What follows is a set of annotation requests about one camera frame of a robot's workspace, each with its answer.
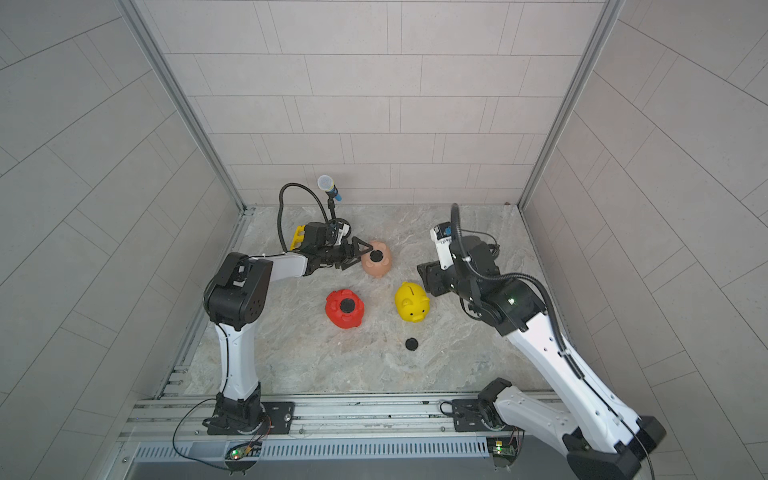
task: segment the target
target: white wall tile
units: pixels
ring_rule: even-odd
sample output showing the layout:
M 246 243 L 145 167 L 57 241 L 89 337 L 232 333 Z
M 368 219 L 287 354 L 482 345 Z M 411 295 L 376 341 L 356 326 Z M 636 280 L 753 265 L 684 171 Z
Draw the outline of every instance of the white wall tile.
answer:
M 541 220 L 545 232 L 549 233 L 558 219 L 562 217 L 562 212 L 560 211 L 560 207 L 558 207 L 558 203 L 552 196 L 552 192 L 546 185 L 539 183 L 533 193 L 531 201 L 536 207 L 536 213 Z
M 512 54 L 582 55 L 601 9 L 592 4 L 526 3 Z
M 486 204 L 510 203 L 516 205 L 523 194 L 522 188 L 489 188 L 485 196 Z
M 310 95 L 302 55 L 195 55 L 214 95 Z
M 768 343 L 768 292 L 765 285 L 768 285 L 768 263 L 729 283 L 723 287 L 723 293 L 757 336 Z
M 256 8 L 256 13 L 259 16 L 261 33 L 264 35 L 267 51 L 269 51 L 269 53 L 283 53 L 283 49 L 280 47 L 280 39 L 277 37 L 275 22 L 272 19 L 270 3 L 254 2 L 253 7 Z
M 768 105 L 685 58 L 643 112 L 737 198 L 768 178 Z
M 142 215 L 75 310 L 119 331 L 173 239 L 150 214 Z
M 84 410 L 72 409 L 62 430 L 69 432 L 88 433 L 89 435 L 107 435 L 112 427 L 114 418 Z
M 67 127 L 48 146 L 95 187 L 163 119 L 147 89 L 136 81 Z
M 390 185 L 389 165 L 315 165 L 315 173 L 317 176 L 330 175 L 339 185 L 358 188 L 387 188 Z
M 728 77 L 731 84 L 744 89 L 768 65 L 768 36 L 763 35 L 757 45 Z
M 109 348 L 118 333 L 72 310 L 61 328 Z
M 0 279 L 5 279 L 90 191 L 43 147 L 0 177 Z
M 419 94 L 415 55 L 307 55 L 306 65 L 315 95 Z
M 210 278 L 218 271 L 220 266 L 219 259 L 227 247 L 227 242 L 229 242 L 233 228 L 237 225 L 239 219 L 240 215 L 237 210 L 227 208 L 214 225 L 214 229 L 210 233 L 205 247 L 203 247 L 197 262 L 190 272 L 190 280 L 195 282 L 200 288 L 205 288 L 208 282 L 210 282 Z
M 615 238 L 609 239 L 598 250 L 589 265 L 641 367 L 683 351 L 667 319 Z
M 149 142 L 143 141 L 89 193 L 78 210 L 121 242 L 172 175 Z
M 616 160 L 608 161 L 589 195 L 641 277 L 683 246 Z
M 389 133 L 400 133 L 400 97 L 389 97 Z
M 645 286 L 653 293 L 660 286 L 672 280 L 694 263 L 696 263 L 696 257 L 687 247 L 682 247 L 672 257 L 669 257 L 664 263 L 654 269 L 654 271 L 643 277 Z
M 762 476 L 701 376 L 691 373 L 654 387 L 670 425 L 700 480 Z M 712 455 L 710 440 L 721 447 Z
M 264 163 L 250 134 L 212 134 L 209 137 L 225 165 Z
M 529 61 L 524 55 L 425 55 L 421 95 L 517 95 Z
M 650 73 L 650 77 L 648 77 L 643 84 L 643 87 L 640 89 L 640 93 L 638 93 L 637 97 L 632 101 L 632 104 L 635 107 L 640 108 L 641 110 L 645 108 L 645 104 L 648 103 L 650 97 L 654 94 L 656 89 L 659 88 L 659 84 L 664 80 L 664 77 L 667 76 L 667 72 L 672 68 L 677 57 L 679 57 L 679 55 L 669 48 L 664 51 L 664 54 L 661 55 L 661 60 L 656 64 L 654 70 Z
M 98 0 L 66 4 L 11 0 L 0 8 L 0 28 L 29 56 L 118 17 L 114 4 Z
M 400 187 L 464 188 L 468 174 L 468 165 L 403 164 Z
M 213 228 L 200 208 L 195 208 L 157 268 L 157 276 L 181 291 Z
M 587 321 L 587 328 L 589 329 L 589 333 L 594 335 L 604 326 L 613 322 L 614 320 L 616 320 L 614 311 L 611 310 L 609 306 L 606 306 L 597 315 L 593 316 L 590 320 Z
M 144 291 L 78 400 L 78 409 L 118 414 L 172 307 L 173 303 L 153 289 Z
M 522 139 L 515 134 L 447 134 L 442 163 L 511 164 Z
M 402 2 L 387 2 L 387 53 L 397 55 L 402 53 Z
M 667 417 L 662 412 L 654 392 L 650 389 L 643 371 L 630 352 L 627 339 L 617 322 L 612 322 L 594 335 L 594 344 L 611 377 L 611 385 L 618 397 L 640 415 L 652 415 L 667 430 L 657 452 L 680 450 L 675 433 L 669 428 Z
M 589 127 L 573 113 L 558 140 L 558 150 L 583 182 L 604 148 Z
M 524 97 L 558 97 L 565 95 L 581 59 L 570 55 L 535 55 L 531 57 L 520 89 Z
M 274 188 L 289 182 L 305 184 L 301 165 L 233 165 L 242 188 Z
M 523 188 L 531 176 L 531 165 L 481 165 L 476 187 Z
M 2 31 L 0 31 L 0 58 L 2 58 L 7 65 L 24 58 L 24 54 L 16 48 L 16 45 L 13 45 L 13 42 L 10 41 Z
M 643 369 L 645 378 L 648 380 L 650 386 L 669 382 L 672 379 L 693 372 L 696 372 L 696 367 L 685 352 L 672 355 L 668 359 L 661 360 L 660 362 L 656 362 Z
M 147 396 L 158 394 L 161 383 L 170 371 L 171 363 L 176 359 L 182 338 L 180 332 L 187 328 L 190 319 L 197 314 L 202 303 L 203 290 L 191 281 L 185 283 L 179 300 L 174 304 L 160 335 L 157 335 L 152 350 L 146 356 L 147 360 L 141 367 L 132 390 Z
M 507 10 L 503 3 L 404 3 L 402 53 L 496 55 Z
M 0 145 L 23 159 L 111 94 L 73 41 L 4 68 Z
M 617 22 L 594 70 L 633 101 L 666 50 L 661 43 Z
M 768 260 L 766 226 L 659 130 L 627 172 L 718 285 Z
M 296 104 L 308 133 L 389 132 L 387 97 L 298 97 Z
M 415 188 L 414 204 L 484 204 L 488 190 L 485 188 Z
M 118 248 L 118 242 L 107 235 L 98 225 L 91 222 L 78 209 L 74 209 L 64 221 L 77 230 L 80 235 L 89 239 L 96 247 L 101 248 L 107 255 L 113 254 Z
M 190 136 L 187 125 L 178 113 L 174 113 L 157 127 L 155 133 L 160 137 L 163 145 L 170 151 L 170 154 L 174 156 L 176 163 L 179 165 L 184 164 L 189 156 L 192 155 L 192 152 L 195 151 L 195 148 L 197 148 L 197 145 Z
M 252 2 L 145 3 L 170 53 L 267 53 Z
M 122 18 L 94 28 L 88 37 L 123 86 L 150 70 L 149 62 Z
M 581 315 L 585 320 L 590 320 L 608 306 L 608 302 L 568 225 L 565 225 L 557 238 L 552 241 L 552 247 L 558 256 L 568 285 L 571 286 L 571 292 L 576 298 Z
M 579 247 L 586 248 L 603 228 L 605 220 L 567 164 L 563 166 L 551 191 Z
M 493 125 L 493 117 L 496 115 L 496 106 L 498 105 L 498 97 L 489 97 L 485 99 L 485 107 L 482 112 L 482 119 L 480 120 L 479 134 L 491 133 L 491 126 Z
M 356 164 L 428 164 L 434 134 L 353 134 Z
M 160 79 L 154 73 L 154 70 L 144 74 L 141 77 L 141 83 L 144 84 L 152 100 L 157 104 L 157 108 L 160 108 L 160 111 L 163 112 L 163 117 L 167 118 L 176 111 L 176 105 L 168 97 L 165 87 L 160 83 Z
M 168 54 L 165 55 L 165 59 L 185 94 L 189 96 L 212 95 L 194 55 Z
M 609 238 L 611 238 L 614 235 L 613 232 L 611 232 L 611 228 L 606 223 L 603 228 L 598 232 L 597 235 L 594 236 L 594 238 L 587 244 L 582 251 L 584 252 L 584 258 L 587 260 L 591 259 L 593 255 L 595 255 L 600 247 L 602 247 L 605 242 L 608 241 Z
M 383 2 L 274 2 L 283 53 L 386 54 Z
M 19 459 L 27 457 L 30 445 L 53 442 L 106 352 L 103 346 L 66 330 L 53 335 L 0 406 L 3 475 L 30 477 L 37 463 Z M 35 414 L 19 415 L 29 411 Z
M 484 107 L 482 97 L 403 97 L 402 131 L 474 134 Z
M 595 180 L 597 180 L 598 175 L 600 175 L 600 172 L 603 171 L 605 168 L 605 165 L 607 165 L 608 161 L 612 159 L 613 156 L 611 155 L 611 152 L 609 152 L 607 149 L 603 149 L 603 152 L 600 154 L 600 157 L 594 162 L 594 165 L 592 165 L 592 168 L 589 169 L 589 173 L 587 173 L 587 176 L 584 178 L 584 180 L 581 182 L 582 185 L 584 185 L 584 188 L 589 190 L 592 188 L 592 184 Z
M 654 129 L 650 120 L 595 73 L 581 93 L 576 112 L 622 167 Z
M 157 205 L 181 228 L 215 175 L 200 151 L 190 155 L 157 195 Z
M 157 222 L 162 225 L 163 228 L 168 233 L 170 233 L 173 238 L 179 234 L 179 227 L 177 227 L 174 221 L 170 219 L 168 214 L 166 214 L 163 209 L 160 208 L 160 205 L 158 205 L 156 201 L 152 202 L 149 208 L 147 208 L 147 213 L 150 214 L 155 220 L 157 220 Z
M 690 15 L 691 8 L 696 9 L 696 15 Z M 762 2 L 672 0 L 653 2 L 639 28 L 707 70 L 728 78 L 763 36 L 766 25 L 768 5 Z
M 699 264 L 654 298 L 742 441 L 765 442 L 768 349 Z
M 5 311 L 0 391 L 13 389 L 108 258 L 62 224 L 0 286 Z M 44 302 L 35 300 L 40 296 Z
M 560 97 L 505 97 L 498 99 L 491 132 L 546 134 L 554 122 Z
M 32 478 L 57 478 L 61 472 L 67 472 L 71 478 L 83 478 L 103 441 L 100 435 L 60 431 L 41 457 Z
M 264 134 L 273 164 L 342 164 L 338 134 Z
M 85 55 L 85 57 L 91 63 L 91 66 L 98 73 L 98 76 L 101 77 L 101 80 L 104 80 L 104 83 L 107 84 L 112 93 L 118 93 L 120 89 L 123 88 L 123 84 L 120 83 L 118 78 L 114 75 L 112 69 L 109 67 L 109 65 L 107 65 L 104 57 L 101 56 L 101 53 L 99 53 L 99 50 L 96 48 L 96 45 L 94 45 L 94 42 L 92 42 L 88 37 L 88 34 L 84 33 L 82 35 L 78 35 L 72 40 L 74 40 L 74 43 L 78 45 L 80 51 L 83 52 L 83 55 Z

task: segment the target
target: metal frame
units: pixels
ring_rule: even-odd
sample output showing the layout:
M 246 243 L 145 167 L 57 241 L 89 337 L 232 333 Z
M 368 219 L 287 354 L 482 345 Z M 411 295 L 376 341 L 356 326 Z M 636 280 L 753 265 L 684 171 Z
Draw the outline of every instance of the metal frame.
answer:
M 624 0 L 607 0 L 603 6 L 600 18 L 592 29 L 592 35 L 589 38 L 587 47 L 584 49 L 584 54 L 581 56 L 581 60 L 576 68 L 576 73 L 571 79 L 571 83 L 568 85 L 568 93 L 563 97 L 563 102 L 560 104 L 558 114 L 554 118 L 554 123 L 547 134 L 544 146 L 541 148 L 541 152 L 538 155 L 531 176 L 528 178 L 523 194 L 520 196 L 518 207 L 520 208 L 521 213 L 531 202 L 531 197 L 536 189 L 536 185 L 538 185 L 541 175 L 544 173 L 544 169 L 549 163 L 549 159 L 560 140 L 560 136 L 565 129 L 565 124 L 568 122 L 568 118 L 571 116 L 571 112 L 576 107 L 578 98 L 581 96 L 581 92 L 587 84 L 587 80 L 589 79 L 590 73 L 592 73 L 594 64 L 598 61 L 603 45 L 605 45 L 608 36 L 611 34 L 611 30 L 616 24 L 622 5 L 624 5 Z
M 208 160 L 211 167 L 214 168 L 216 176 L 219 177 L 224 187 L 229 192 L 230 197 L 237 205 L 237 209 L 240 211 L 240 215 L 245 211 L 245 201 L 240 196 L 240 192 L 237 191 L 230 176 L 224 169 L 223 163 L 218 154 L 214 150 L 214 146 L 208 139 L 205 130 L 201 127 L 200 120 L 192 110 L 192 107 L 187 100 L 187 96 L 182 92 L 181 86 L 174 77 L 168 63 L 165 61 L 163 53 L 160 51 L 152 38 L 152 34 L 147 28 L 147 24 L 144 22 L 144 18 L 139 13 L 133 0 L 115 0 L 118 10 L 123 15 L 123 19 L 128 24 L 128 28 L 131 30 L 136 42 L 144 52 L 144 56 L 147 57 L 152 69 L 157 74 L 157 78 L 160 79 L 160 83 L 165 88 L 171 101 L 176 106 L 176 110 L 179 112 L 184 124 L 187 125 L 192 138 L 194 139 L 203 156 Z

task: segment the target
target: yellow bracket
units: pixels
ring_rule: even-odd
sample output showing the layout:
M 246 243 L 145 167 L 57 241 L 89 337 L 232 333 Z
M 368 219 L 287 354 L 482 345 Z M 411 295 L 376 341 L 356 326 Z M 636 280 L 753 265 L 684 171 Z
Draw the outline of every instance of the yellow bracket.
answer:
M 304 241 L 304 227 L 306 225 L 299 225 L 296 227 L 296 232 L 293 234 L 293 240 L 290 243 L 288 250 L 295 250 Z

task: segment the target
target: metal grille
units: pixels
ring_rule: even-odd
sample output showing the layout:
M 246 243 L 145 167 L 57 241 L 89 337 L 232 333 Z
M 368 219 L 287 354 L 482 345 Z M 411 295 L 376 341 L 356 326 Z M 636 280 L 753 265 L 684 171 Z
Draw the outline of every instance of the metal grille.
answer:
M 488 457 L 485 437 L 270 440 L 260 460 L 435 457 Z

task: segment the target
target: red piggy bank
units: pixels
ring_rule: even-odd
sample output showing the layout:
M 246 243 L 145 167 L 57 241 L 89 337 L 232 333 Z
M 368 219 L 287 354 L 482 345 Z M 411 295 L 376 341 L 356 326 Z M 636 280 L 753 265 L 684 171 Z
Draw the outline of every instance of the red piggy bank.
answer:
M 352 290 L 337 290 L 326 298 L 326 315 L 339 328 L 360 326 L 365 311 L 366 306 Z

